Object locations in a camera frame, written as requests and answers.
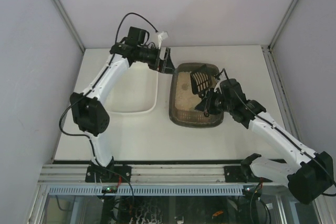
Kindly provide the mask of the black slotted litter scoop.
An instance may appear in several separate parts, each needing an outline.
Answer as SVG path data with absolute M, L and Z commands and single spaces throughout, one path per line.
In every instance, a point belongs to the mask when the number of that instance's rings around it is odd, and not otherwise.
M 192 93 L 203 98 L 212 86 L 212 77 L 206 64 L 190 72 Z

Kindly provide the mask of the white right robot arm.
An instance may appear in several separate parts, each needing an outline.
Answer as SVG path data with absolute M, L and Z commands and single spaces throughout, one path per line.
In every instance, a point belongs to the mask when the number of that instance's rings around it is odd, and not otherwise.
M 223 90 L 209 88 L 200 94 L 197 110 L 205 116 L 221 112 L 229 113 L 234 121 L 261 136 L 277 153 L 284 163 L 252 154 L 241 163 L 246 177 L 265 178 L 289 189 L 300 203 L 309 204 L 320 195 L 335 196 L 327 190 L 335 186 L 333 159 L 325 151 L 317 153 L 305 146 L 281 127 L 255 100 L 233 88 Z

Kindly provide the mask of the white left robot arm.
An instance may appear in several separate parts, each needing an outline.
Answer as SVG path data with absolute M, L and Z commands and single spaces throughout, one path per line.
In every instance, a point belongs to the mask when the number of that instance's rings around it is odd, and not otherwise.
M 171 60 L 171 49 L 148 48 L 140 45 L 116 43 L 110 49 L 110 56 L 94 80 L 81 92 L 70 96 L 73 122 L 89 139 L 92 148 L 92 161 L 107 167 L 113 154 L 106 129 L 110 117 L 104 104 L 108 95 L 121 76 L 135 62 L 142 62 L 159 73 L 173 74 L 175 67 Z

